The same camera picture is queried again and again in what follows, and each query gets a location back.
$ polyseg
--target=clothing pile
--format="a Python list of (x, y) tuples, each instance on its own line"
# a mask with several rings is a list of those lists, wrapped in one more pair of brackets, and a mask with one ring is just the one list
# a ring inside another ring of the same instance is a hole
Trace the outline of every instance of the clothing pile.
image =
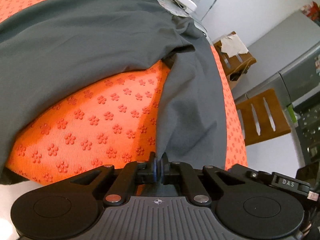
[(0, 172), (16, 136), (46, 109), (159, 60), (170, 72), (158, 105), (158, 156), (225, 167), (225, 103), (210, 44), (193, 19), (157, 0), (43, 1), (0, 24), (0, 55)]

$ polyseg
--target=crosshair symbol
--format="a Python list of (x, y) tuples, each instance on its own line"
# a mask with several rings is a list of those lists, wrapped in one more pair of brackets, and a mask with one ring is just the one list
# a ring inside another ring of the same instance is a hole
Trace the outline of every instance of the crosshair symbol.
[(163, 201), (161, 200), (161, 199), (156, 199), (155, 201), (154, 201), (154, 203), (156, 203), (156, 204), (161, 204)]

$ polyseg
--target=wire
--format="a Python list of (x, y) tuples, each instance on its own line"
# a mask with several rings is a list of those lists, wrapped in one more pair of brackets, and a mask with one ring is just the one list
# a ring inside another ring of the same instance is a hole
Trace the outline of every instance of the wire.
[(214, 4), (216, 3), (217, 0), (214, 0), (212, 5), (210, 6), (210, 8), (207, 10), (207, 12), (205, 13), (205, 15), (201, 18), (201, 21), (204, 19), (204, 17), (206, 17), (206, 15), (208, 14), (208, 12), (211, 10), (211, 8), (214, 6)]

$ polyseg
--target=circular pad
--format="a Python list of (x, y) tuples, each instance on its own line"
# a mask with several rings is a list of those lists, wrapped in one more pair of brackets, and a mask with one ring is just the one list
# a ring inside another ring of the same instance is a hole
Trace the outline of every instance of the circular pad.
[(50, 193), (46, 187), (18, 198), (11, 219), (20, 235), (30, 239), (68, 239), (88, 229), (97, 219), (99, 208), (92, 194)]
[(244, 202), (245, 211), (258, 218), (271, 218), (276, 216), (280, 210), (280, 204), (267, 197), (253, 197)]
[(304, 211), (293, 196), (265, 185), (236, 185), (216, 205), (224, 226), (250, 239), (289, 236), (302, 223)]
[(38, 200), (33, 208), (39, 216), (56, 218), (68, 213), (71, 202), (63, 197), (50, 196)]

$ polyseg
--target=silver rivet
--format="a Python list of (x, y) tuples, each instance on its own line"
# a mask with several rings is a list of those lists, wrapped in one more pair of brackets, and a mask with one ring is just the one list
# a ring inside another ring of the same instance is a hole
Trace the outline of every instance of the silver rivet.
[(119, 202), (121, 200), (121, 196), (116, 195), (116, 194), (111, 194), (106, 196), (106, 201), (111, 202), (111, 203), (115, 203), (115, 202)]
[(193, 200), (198, 203), (206, 203), (209, 201), (209, 197), (205, 195), (196, 195)]

